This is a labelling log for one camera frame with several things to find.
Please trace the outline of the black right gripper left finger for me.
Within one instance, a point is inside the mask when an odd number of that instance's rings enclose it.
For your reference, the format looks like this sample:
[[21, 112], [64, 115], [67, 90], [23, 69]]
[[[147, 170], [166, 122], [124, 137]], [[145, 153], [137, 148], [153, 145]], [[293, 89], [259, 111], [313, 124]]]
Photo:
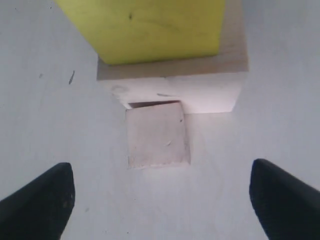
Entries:
[[61, 162], [0, 202], [2, 240], [59, 240], [75, 206], [72, 166]]

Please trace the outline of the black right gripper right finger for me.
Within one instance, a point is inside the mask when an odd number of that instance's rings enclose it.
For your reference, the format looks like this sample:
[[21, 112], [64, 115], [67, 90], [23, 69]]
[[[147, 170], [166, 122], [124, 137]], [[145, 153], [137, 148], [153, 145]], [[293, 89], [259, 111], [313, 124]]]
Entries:
[[320, 238], [320, 192], [272, 162], [253, 161], [249, 197], [268, 239]]

